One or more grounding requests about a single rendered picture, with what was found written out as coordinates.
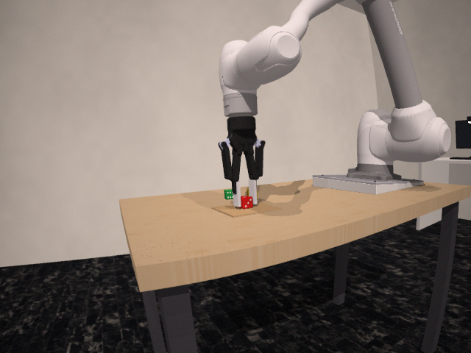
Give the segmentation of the green die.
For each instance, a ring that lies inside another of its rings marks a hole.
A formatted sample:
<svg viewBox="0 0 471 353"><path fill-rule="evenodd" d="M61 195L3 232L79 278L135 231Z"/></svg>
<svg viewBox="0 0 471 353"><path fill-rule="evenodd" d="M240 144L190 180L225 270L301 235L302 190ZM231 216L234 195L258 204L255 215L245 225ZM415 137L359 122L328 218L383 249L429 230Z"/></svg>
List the green die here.
<svg viewBox="0 0 471 353"><path fill-rule="evenodd" d="M232 189L224 190L224 198L225 199L233 199Z"/></svg>

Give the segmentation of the tan square mat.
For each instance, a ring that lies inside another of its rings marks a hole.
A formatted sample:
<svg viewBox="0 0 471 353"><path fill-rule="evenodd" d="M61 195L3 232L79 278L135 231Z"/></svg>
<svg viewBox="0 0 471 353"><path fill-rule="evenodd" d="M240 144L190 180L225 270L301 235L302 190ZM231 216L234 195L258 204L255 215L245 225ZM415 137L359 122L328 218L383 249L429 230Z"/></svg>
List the tan square mat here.
<svg viewBox="0 0 471 353"><path fill-rule="evenodd" d="M225 215L231 216L233 218L258 213L266 213L275 210L282 210L281 207L276 207L260 202L258 202L258 204L254 204L252 208L247 209L241 209L239 207L233 206L233 204L211 207L211 209L219 211L220 213L224 213Z"/></svg>

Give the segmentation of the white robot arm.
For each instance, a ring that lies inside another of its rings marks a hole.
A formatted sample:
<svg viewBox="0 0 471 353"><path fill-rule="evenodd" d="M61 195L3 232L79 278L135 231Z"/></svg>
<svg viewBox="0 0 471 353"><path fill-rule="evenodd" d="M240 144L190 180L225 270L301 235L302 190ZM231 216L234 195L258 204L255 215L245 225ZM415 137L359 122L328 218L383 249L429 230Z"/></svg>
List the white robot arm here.
<svg viewBox="0 0 471 353"><path fill-rule="evenodd" d="M270 26L249 42L234 40L225 44L219 61L224 115L257 115L257 89L296 68L302 56L300 41L309 21L342 1L302 0L282 27ZM394 174L394 161L421 163L441 157L450 148L450 128L422 100L392 0L356 1L364 8L395 107L392 114L376 109L362 115L357 137L358 164L348 169L347 177L401 179Z"/></svg>

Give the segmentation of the red die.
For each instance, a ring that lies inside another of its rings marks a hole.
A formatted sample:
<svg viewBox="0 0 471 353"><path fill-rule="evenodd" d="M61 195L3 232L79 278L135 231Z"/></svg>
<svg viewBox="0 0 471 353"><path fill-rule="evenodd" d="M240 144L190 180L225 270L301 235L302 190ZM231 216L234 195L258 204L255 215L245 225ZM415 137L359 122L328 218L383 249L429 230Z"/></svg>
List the red die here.
<svg viewBox="0 0 471 353"><path fill-rule="evenodd" d="M252 208L252 197L251 196L241 196L241 209Z"/></svg>

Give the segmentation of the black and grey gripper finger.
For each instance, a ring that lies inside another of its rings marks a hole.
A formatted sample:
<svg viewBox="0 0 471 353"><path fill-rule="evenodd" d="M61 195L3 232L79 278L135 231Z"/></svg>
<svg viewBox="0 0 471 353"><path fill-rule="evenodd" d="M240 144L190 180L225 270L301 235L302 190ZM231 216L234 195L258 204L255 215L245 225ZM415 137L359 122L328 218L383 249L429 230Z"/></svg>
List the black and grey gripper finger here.
<svg viewBox="0 0 471 353"><path fill-rule="evenodd" d="M241 189L239 182L241 155L243 151L244 139L238 139L238 151L232 150L233 161L231 165L229 138L224 142L219 142L219 148L222 152L222 163L224 169L224 178L232 182L233 206L241 207Z"/></svg>
<svg viewBox="0 0 471 353"><path fill-rule="evenodd" d="M264 140L257 139L255 142L255 159L252 138L247 138L249 151L244 151L249 174L249 196L252 197L252 203L257 204L257 179L263 176L263 148Z"/></svg>

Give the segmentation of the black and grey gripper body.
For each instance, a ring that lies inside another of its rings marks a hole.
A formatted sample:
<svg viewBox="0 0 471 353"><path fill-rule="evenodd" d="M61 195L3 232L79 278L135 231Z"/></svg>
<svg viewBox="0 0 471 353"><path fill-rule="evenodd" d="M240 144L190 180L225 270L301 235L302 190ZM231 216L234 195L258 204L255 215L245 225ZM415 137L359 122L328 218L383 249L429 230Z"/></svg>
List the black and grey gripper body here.
<svg viewBox="0 0 471 353"><path fill-rule="evenodd" d="M247 138L252 138L252 145L254 146L257 140L255 130L255 117L237 116L227 119L227 139L229 138L230 145L234 151L238 151L239 138L244 139L243 151L249 151L247 145Z"/></svg>

